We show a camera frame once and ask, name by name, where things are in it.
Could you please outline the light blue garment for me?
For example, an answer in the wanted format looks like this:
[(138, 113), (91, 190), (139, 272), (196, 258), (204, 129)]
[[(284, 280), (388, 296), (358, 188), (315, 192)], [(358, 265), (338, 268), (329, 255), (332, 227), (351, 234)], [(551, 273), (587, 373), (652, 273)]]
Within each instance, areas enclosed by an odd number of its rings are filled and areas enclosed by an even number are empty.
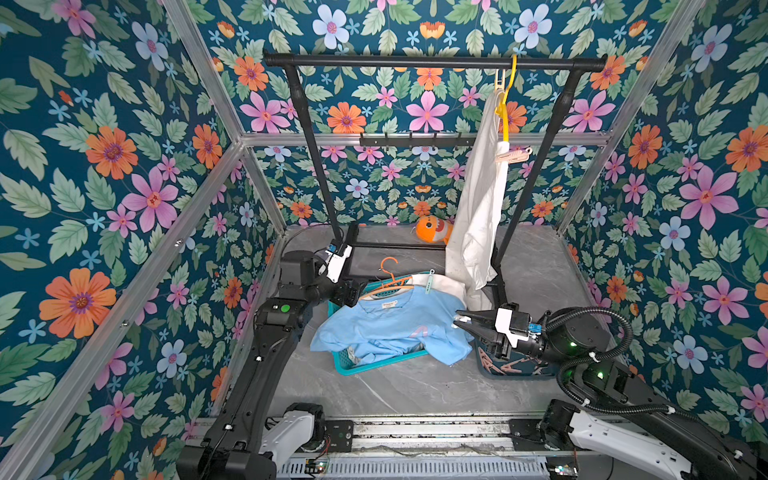
[(453, 325), (458, 298), (423, 287), (391, 297), (360, 300), (344, 306), (318, 327), (310, 343), (313, 352), (350, 351), (360, 365), (386, 361), (418, 349), (437, 361), (453, 365), (471, 352), (471, 337)]

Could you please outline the tan orange plastic hanger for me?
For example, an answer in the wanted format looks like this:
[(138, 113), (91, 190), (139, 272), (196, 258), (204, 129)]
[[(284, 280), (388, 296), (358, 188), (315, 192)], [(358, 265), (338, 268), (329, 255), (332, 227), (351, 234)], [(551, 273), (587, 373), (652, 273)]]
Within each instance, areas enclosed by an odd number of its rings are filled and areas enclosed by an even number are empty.
[(393, 279), (368, 283), (359, 296), (360, 300), (375, 300), (391, 297), (401, 291), (412, 290), (419, 285), (418, 275), (407, 275)]

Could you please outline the mint green clothespin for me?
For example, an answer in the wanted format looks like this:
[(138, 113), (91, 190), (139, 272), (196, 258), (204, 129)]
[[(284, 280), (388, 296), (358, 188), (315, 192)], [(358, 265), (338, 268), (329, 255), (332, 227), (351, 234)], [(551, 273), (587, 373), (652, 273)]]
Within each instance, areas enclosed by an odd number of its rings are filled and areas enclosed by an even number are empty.
[(432, 286), (433, 286), (433, 281), (434, 281), (434, 275), (435, 275), (435, 271), (434, 270), (430, 270), (429, 274), (428, 274), (428, 277), (427, 277), (427, 280), (426, 280), (426, 283), (424, 285), (424, 289), (425, 289), (425, 293), (426, 294), (430, 294), (431, 293)]

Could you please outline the white t-shirt black print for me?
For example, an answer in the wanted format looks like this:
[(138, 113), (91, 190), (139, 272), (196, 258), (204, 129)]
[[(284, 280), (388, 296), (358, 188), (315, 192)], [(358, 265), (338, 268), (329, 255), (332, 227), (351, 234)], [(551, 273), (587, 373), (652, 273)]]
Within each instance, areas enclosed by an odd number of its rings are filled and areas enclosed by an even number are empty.
[(470, 310), (492, 307), (483, 288), (496, 276), (491, 259), (508, 172), (507, 165), (496, 161), (500, 124), (496, 108), (502, 98), (503, 91), (496, 89), (485, 102), (446, 247), (446, 276), (464, 285), (464, 300)]

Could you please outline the pink clothespin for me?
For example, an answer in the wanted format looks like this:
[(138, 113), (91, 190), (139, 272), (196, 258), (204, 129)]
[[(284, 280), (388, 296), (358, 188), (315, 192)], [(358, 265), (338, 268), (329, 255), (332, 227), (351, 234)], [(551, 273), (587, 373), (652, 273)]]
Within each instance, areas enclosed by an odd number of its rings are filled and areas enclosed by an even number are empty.
[(532, 154), (531, 147), (511, 147), (508, 151), (496, 155), (495, 161), (504, 164), (525, 163)]

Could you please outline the yellow plastic hanger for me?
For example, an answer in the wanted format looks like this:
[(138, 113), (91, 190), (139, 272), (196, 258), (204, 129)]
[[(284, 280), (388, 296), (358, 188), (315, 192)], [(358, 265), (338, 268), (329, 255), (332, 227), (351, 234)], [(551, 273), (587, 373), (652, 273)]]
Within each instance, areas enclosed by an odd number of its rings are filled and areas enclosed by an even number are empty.
[(503, 93), (502, 93), (502, 96), (500, 97), (500, 102), (496, 108), (496, 114), (501, 121), (501, 128), (502, 128), (501, 140), (503, 142), (508, 142), (510, 137), (510, 121), (509, 121), (507, 104), (508, 104), (508, 98), (509, 98), (511, 89), (513, 88), (515, 83), (517, 66), (518, 66), (518, 56), (513, 55), (511, 68), (509, 70), (504, 70), (502, 72), (502, 77), (501, 77), (501, 80), (502, 80), (501, 87), (503, 89)]

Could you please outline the beige wooden clothespin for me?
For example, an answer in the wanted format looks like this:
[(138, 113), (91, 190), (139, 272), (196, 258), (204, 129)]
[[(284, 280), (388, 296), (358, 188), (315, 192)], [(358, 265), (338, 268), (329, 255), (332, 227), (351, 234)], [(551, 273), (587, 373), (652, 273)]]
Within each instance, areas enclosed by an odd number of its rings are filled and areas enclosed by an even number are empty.
[(494, 89), (503, 90), (505, 88), (505, 69), (497, 69), (494, 73)]

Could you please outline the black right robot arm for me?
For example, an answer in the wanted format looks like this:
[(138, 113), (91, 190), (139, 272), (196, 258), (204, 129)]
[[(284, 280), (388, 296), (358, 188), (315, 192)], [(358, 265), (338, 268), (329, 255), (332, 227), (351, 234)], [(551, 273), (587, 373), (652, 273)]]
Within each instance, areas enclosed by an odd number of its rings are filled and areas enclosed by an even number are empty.
[(565, 400), (551, 401), (541, 440), (617, 459), (659, 479), (764, 479), (767, 459), (656, 394), (621, 363), (634, 334), (630, 322), (603, 307), (548, 311), (539, 320), (515, 304), (459, 310), (456, 327), (496, 359), (513, 353), (557, 367)]

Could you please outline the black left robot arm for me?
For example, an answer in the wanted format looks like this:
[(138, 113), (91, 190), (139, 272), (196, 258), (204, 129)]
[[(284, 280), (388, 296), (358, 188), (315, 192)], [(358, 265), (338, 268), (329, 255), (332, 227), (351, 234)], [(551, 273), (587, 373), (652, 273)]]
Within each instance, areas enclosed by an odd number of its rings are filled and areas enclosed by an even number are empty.
[(256, 310), (248, 357), (221, 413), (201, 443), (186, 446), (176, 463), (181, 479), (274, 479), (302, 446), (322, 438), (321, 407), (294, 407), (265, 427), (283, 371), (316, 306), (352, 306), (361, 282), (349, 274), (350, 246), (320, 255), (286, 253), (273, 296)]

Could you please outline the dark teal clothespin tray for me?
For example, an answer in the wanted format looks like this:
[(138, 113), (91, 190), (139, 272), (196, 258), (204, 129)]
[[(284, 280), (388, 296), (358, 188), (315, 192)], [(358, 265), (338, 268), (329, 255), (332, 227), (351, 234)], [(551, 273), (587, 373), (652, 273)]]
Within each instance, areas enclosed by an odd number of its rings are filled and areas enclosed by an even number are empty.
[(557, 373), (555, 366), (520, 353), (512, 352), (509, 359), (499, 360), (479, 341), (475, 340), (473, 347), (480, 373), (490, 380), (546, 380)]

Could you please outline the orange fish plush toy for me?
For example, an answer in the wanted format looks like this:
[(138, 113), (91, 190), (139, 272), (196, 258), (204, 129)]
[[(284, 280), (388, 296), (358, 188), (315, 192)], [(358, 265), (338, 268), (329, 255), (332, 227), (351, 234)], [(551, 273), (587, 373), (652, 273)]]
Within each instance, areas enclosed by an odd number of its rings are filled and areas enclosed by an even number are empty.
[(447, 245), (452, 234), (453, 224), (434, 215), (421, 217), (415, 227), (419, 240), (429, 244)]

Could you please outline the black clothes rack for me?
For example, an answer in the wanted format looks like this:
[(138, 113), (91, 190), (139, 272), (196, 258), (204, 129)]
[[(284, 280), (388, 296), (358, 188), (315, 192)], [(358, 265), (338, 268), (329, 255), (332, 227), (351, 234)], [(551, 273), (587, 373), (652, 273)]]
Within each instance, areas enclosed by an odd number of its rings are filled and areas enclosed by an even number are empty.
[[(518, 57), (508, 98), (513, 147), (530, 159), (510, 169), (502, 220), (553, 224), (576, 183), (575, 158), (591, 153), (601, 122), (576, 110), (598, 58)], [(385, 57), (266, 53), (268, 93), (253, 97), (258, 153), (278, 208), (293, 224), (398, 226), (423, 216), (453, 219), (471, 147), (360, 146), (360, 134), (477, 134), (497, 69), (512, 57)]]

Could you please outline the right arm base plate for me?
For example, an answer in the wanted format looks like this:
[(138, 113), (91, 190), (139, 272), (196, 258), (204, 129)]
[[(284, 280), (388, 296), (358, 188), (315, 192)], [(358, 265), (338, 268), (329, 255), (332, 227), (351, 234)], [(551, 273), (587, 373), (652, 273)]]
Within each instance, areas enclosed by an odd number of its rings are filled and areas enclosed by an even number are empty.
[(543, 420), (511, 419), (507, 422), (508, 437), (513, 446), (520, 451), (570, 451), (574, 448), (568, 433), (553, 428)]

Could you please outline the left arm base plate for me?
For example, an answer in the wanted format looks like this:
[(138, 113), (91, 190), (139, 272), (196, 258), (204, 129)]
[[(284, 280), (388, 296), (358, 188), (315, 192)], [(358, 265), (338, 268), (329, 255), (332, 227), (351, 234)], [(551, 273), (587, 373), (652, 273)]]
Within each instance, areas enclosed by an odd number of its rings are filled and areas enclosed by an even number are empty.
[(355, 423), (352, 420), (324, 420), (315, 425), (310, 440), (302, 446), (306, 453), (350, 453)]

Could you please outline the black wall hook rail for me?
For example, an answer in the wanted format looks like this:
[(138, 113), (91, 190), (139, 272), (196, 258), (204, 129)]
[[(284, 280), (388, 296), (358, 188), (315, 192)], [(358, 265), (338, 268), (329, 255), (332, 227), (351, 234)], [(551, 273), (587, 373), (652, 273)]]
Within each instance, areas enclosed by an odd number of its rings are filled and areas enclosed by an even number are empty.
[(464, 133), (398, 133), (398, 134), (360, 134), (356, 137), (360, 146), (371, 147), (436, 147), (455, 148), (471, 147), (476, 139), (475, 134)]

